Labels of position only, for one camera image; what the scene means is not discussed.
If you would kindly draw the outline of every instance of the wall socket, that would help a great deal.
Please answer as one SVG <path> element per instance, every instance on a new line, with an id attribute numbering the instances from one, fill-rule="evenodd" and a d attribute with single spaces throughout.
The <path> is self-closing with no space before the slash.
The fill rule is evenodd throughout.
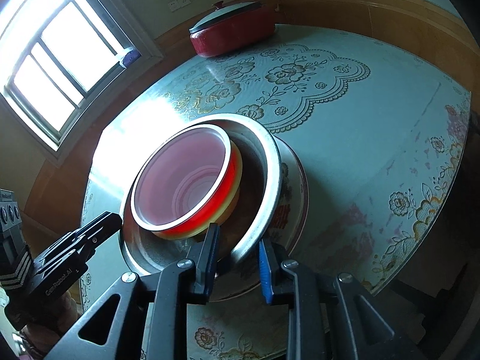
<path id="1" fill-rule="evenodd" d="M 169 2 L 169 9 L 171 12 L 176 11 L 177 9 L 180 9 L 188 4 L 190 4 L 190 0 L 173 0 Z"/>
<path id="2" fill-rule="evenodd" d="M 179 8 L 180 8 L 180 5 L 177 0 L 173 0 L 169 2 L 169 9 L 171 12 L 176 11 Z"/>
<path id="3" fill-rule="evenodd" d="M 190 4 L 190 0 L 177 0 L 178 1 L 178 5 L 180 5 L 180 7 L 184 7 L 188 4 Z"/>

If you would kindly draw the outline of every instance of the plastic bowl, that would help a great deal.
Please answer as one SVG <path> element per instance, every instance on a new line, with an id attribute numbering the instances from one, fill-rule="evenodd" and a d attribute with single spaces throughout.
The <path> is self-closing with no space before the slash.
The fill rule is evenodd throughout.
<path id="1" fill-rule="evenodd" d="M 229 169 L 212 198 L 191 219 L 170 230 L 154 232 L 157 237 L 170 240 L 193 237 L 207 230 L 210 223 L 215 222 L 221 225 L 230 217 L 239 199 L 239 186 L 243 172 L 240 150 L 232 141 L 230 144 L 232 155 Z"/>
<path id="2" fill-rule="evenodd" d="M 231 174 L 231 154 L 230 138 L 218 126 L 194 126 L 175 134 L 150 156 L 134 182 L 135 221 L 147 230 L 164 231 L 194 220 L 227 171 Z"/>

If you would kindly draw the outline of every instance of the window pane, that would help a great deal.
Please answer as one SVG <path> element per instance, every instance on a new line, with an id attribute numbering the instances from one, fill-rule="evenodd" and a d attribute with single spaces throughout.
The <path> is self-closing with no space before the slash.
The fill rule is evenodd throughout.
<path id="1" fill-rule="evenodd" d="M 50 15 L 60 7 L 65 0 L 27 0 L 25 5 L 14 15 L 12 22 L 0 38 L 0 83 L 7 82 L 21 53 L 27 47 L 32 37 L 44 25 Z M 0 13 L 0 33 L 3 27 L 12 19 L 20 7 L 19 1 L 12 1 L 12 9 Z"/>
<path id="2" fill-rule="evenodd" d="M 42 39 L 86 91 L 118 63 L 73 3 L 50 22 Z"/>
<path id="3" fill-rule="evenodd" d="M 103 37 L 106 39 L 110 46 L 117 52 L 117 54 L 123 53 L 123 47 L 120 42 L 115 38 L 115 36 L 110 32 L 107 26 L 103 23 L 102 19 L 97 15 L 97 13 L 93 10 L 87 0 L 75 0 L 78 6 L 82 9 L 82 11 L 86 14 L 88 19 L 93 23 L 93 25 L 97 28 L 98 32 L 100 32 Z"/>
<path id="4" fill-rule="evenodd" d="M 30 104 L 57 131 L 75 109 L 29 55 L 20 66 L 13 82 Z"/>
<path id="5" fill-rule="evenodd" d="M 65 77 L 40 44 L 36 43 L 35 46 L 33 46 L 32 55 L 50 78 L 55 81 L 58 87 L 65 92 L 70 100 L 77 105 L 80 104 L 83 100 L 82 94 L 78 92 L 70 81 L 68 81 L 68 78 Z"/>

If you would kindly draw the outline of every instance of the red casserole dish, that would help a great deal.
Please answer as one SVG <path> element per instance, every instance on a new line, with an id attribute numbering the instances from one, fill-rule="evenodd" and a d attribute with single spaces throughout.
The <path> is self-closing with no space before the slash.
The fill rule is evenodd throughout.
<path id="1" fill-rule="evenodd" d="M 275 32 L 274 12 L 266 5 L 255 2 L 223 7 L 222 3 L 216 3 L 217 10 L 190 28 L 190 40 L 199 56 L 219 56 Z"/>

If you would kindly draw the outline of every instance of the round table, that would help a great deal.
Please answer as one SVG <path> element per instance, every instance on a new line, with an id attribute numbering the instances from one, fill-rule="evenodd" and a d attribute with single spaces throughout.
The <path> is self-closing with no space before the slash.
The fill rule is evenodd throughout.
<path id="1" fill-rule="evenodd" d="M 351 272 L 377 293 L 442 208 L 466 140 L 470 93 L 378 40 L 278 25 L 264 43 L 185 62 L 105 128 L 82 223 L 119 212 L 141 165 L 167 137 L 195 118 L 225 112 L 262 123 L 306 171 L 310 208 L 293 257 L 318 272 Z M 88 265 L 84 308 L 129 271 L 118 237 L 98 247 Z M 187 335 L 190 359 L 274 357 L 286 347 L 287 309 L 265 305 L 257 288 L 189 306 Z"/>

